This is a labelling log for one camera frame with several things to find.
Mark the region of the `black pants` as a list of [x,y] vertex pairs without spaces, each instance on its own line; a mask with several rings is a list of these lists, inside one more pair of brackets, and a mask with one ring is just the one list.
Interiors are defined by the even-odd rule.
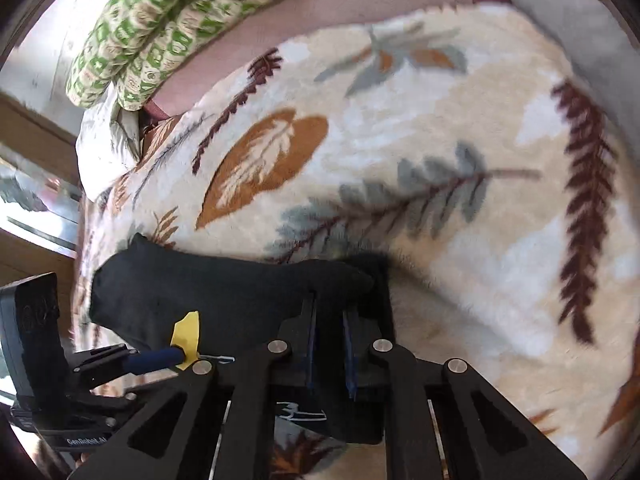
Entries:
[[136,235],[93,275],[89,318],[141,351],[168,346],[175,324],[200,316],[198,350],[233,356],[276,339],[300,341],[304,373],[285,403],[321,420],[300,426],[348,443],[381,441],[379,388],[361,375],[363,355],[378,338],[394,340],[388,260],[379,254],[310,259],[277,266],[190,255]]

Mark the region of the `stained glass wooden door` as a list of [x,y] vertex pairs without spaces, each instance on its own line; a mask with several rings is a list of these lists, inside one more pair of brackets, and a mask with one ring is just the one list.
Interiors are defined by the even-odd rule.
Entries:
[[1,96],[1,281],[54,272],[74,284],[79,228],[75,138]]

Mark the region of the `white floral pillow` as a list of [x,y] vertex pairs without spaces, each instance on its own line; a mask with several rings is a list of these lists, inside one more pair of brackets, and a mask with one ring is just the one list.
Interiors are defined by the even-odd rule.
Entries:
[[75,148],[80,183],[92,202],[140,162],[139,114],[120,106],[114,84],[85,110]]

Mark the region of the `leaf pattern fleece blanket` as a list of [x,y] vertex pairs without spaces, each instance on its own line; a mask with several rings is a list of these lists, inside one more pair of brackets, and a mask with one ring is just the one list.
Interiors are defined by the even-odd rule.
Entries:
[[80,350],[117,341],[91,284],[136,235],[273,271],[382,252],[399,341],[469,360],[591,479],[639,418],[639,166],[510,6],[298,36],[161,122],[88,211]]

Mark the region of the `green patterned folded quilt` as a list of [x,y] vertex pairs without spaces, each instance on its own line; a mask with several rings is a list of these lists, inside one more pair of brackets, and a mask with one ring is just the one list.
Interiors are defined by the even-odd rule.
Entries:
[[108,0],[74,58],[66,96],[92,107],[113,88],[134,112],[188,58],[272,0]]

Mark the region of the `grey quilted blanket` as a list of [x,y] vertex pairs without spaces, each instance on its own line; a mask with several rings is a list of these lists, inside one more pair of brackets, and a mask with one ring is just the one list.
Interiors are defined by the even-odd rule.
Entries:
[[565,50],[639,157],[639,43],[611,0],[511,0]]

